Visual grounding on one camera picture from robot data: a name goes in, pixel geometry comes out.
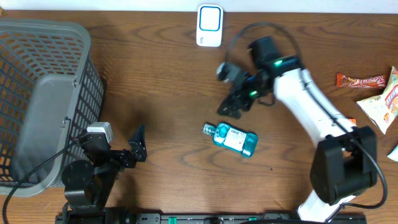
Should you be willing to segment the teal mouthwash bottle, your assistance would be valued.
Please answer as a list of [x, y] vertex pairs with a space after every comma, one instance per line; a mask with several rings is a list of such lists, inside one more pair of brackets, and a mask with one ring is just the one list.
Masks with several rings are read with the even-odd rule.
[[205, 123], [202, 132], [212, 137], [214, 145], [227, 148], [247, 158], [253, 156], [258, 142], [256, 134], [237, 129], [227, 123], [219, 123], [217, 126]]

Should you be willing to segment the yellow snack bag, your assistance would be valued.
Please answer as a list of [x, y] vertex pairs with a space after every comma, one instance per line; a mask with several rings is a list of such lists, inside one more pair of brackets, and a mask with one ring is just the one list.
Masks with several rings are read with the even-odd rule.
[[381, 95], [356, 102], [383, 134], [397, 117], [397, 89], [397, 69], [392, 67], [389, 81]]

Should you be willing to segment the light blue wipes pack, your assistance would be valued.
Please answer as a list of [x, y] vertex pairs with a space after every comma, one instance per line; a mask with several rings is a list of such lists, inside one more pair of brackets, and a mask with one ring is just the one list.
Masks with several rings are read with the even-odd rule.
[[395, 162], [398, 162], [398, 146], [396, 146], [387, 157]]

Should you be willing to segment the small orange box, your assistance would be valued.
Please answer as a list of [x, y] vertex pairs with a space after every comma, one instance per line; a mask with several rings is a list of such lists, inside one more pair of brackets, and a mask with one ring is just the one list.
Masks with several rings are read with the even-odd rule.
[[356, 120], [353, 118], [348, 118], [349, 121], [351, 121], [355, 126], [357, 125]]

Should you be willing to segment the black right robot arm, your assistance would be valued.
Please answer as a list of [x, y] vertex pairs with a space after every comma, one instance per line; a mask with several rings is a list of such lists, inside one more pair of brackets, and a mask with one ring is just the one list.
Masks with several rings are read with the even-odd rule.
[[257, 73], [224, 61], [219, 80], [233, 88], [218, 113], [240, 118], [258, 98], [272, 94], [296, 117], [315, 147], [310, 171], [312, 192], [299, 206], [301, 220], [330, 222], [377, 182], [377, 138], [366, 126], [359, 128], [342, 115], [316, 86], [296, 55], [282, 56], [271, 37], [252, 42], [248, 50]]

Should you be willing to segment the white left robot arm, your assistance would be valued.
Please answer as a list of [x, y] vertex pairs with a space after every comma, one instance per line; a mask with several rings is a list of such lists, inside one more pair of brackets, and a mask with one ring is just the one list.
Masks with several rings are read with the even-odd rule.
[[56, 223], [135, 223], [136, 216], [125, 207], [106, 207], [119, 174], [135, 168], [147, 158], [145, 127], [140, 125], [128, 140], [130, 149], [112, 150], [114, 139], [108, 122], [95, 122], [74, 138], [88, 160], [76, 160], [62, 172], [67, 203]]

